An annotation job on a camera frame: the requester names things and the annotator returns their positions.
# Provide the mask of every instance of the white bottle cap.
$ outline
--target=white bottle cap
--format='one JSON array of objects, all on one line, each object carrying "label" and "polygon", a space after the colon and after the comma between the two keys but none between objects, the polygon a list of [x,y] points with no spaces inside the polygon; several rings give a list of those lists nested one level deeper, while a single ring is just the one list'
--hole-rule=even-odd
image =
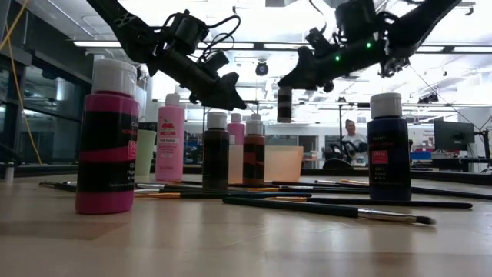
[{"label": "white bottle cap", "polygon": [[250,120],[246,122],[246,135],[263,135],[263,122],[261,120]]},{"label": "white bottle cap", "polygon": [[127,62],[99,59],[94,62],[92,92],[120,92],[135,96],[137,69]]},{"label": "white bottle cap", "polygon": [[207,114],[207,129],[221,128],[225,130],[228,123],[228,115],[225,112],[209,112]]},{"label": "white bottle cap", "polygon": [[401,94],[396,92],[381,93],[371,97],[371,118],[382,116],[399,116],[401,110]]},{"label": "white bottle cap", "polygon": [[254,113],[251,115],[251,120],[261,120],[261,115]]},{"label": "white bottle cap", "polygon": [[178,93],[169,93],[166,95],[166,105],[179,105],[179,94]]},{"label": "white bottle cap", "polygon": [[239,113],[231,114],[231,122],[234,122],[234,123],[241,122],[241,114],[239,114]]}]

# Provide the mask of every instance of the computer monitor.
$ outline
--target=computer monitor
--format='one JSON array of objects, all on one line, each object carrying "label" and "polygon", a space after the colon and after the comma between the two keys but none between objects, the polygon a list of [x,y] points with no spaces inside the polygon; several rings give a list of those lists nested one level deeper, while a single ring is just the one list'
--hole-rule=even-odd
[{"label": "computer monitor", "polygon": [[436,150],[468,150],[475,143],[474,125],[463,122],[434,121]]}]

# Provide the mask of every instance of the person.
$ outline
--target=person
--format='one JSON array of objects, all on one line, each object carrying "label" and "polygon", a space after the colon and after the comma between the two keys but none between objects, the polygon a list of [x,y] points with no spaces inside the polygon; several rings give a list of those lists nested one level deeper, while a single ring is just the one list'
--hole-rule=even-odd
[{"label": "person", "polygon": [[356,152],[351,145],[346,145],[351,154],[352,164],[365,166],[367,164],[366,136],[355,132],[355,122],[350,119],[345,121],[345,129],[347,130],[347,135],[342,138],[342,142],[352,142],[358,150],[361,150],[361,152]]}]

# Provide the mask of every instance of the brown paint bottle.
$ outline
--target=brown paint bottle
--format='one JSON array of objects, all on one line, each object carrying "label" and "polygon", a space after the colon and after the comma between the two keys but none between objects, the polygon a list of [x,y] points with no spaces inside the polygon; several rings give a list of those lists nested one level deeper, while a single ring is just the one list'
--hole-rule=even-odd
[{"label": "brown paint bottle", "polygon": [[246,122],[244,137],[243,184],[264,184],[264,143],[263,122],[261,116],[253,114]]},{"label": "brown paint bottle", "polygon": [[203,179],[206,189],[227,189],[229,183],[229,132],[227,114],[209,112],[203,143]]}]

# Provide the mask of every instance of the yellow cable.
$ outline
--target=yellow cable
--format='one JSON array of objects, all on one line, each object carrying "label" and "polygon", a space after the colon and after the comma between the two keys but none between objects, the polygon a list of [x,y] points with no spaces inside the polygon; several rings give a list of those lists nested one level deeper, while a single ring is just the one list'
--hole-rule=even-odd
[{"label": "yellow cable", "polygon": [[25,127],[28,130],[29,138],[31,139],[32,148],[34,149],[34,152],[36,153],[36,157],[38,157],[39,165],[42,165],[43,162],[41,160],[41,156],[39,155],[39,151],[36,148],[36,144],[34,143],[34,138],[32,137],[31,128],[29,128],[28,117],[24,113],[24,102],[22,101],[21,88],[18,85],[17,71],[15,70],[14,54],[12,53],[12,44],[10,42],[10,38],[9,37],[7,37],[7,42],[8,42],[8,51],[10,53],[10,62],[12,64],[12,72],[14,74],[15,90],[17,91],[17,96],[18,96],[18,103],[20,104],[21,110],[22,110],[22,114],[24,115]]},{"label": "yellow cable", "polygon": [[12,23],[12,28],[10,30],[8,30],[8,28],[7,28],[7,35],[5,36],[3,42],[0,43],[0,50],[3,49],[3,47],[5,46],[5,43],[7,43],[7,41],[10,39],[10,36],[12,35],[12,32],[15,29],[15,26],[17,26],[18,21],[21,19],[22,13],[24,13],[24,10],[25,10],[28,2],[29,2],[29,0],[24,0],[24,4],[22,4],[21,10],[18,12],[17,16],[15,16],[15,19]]}]

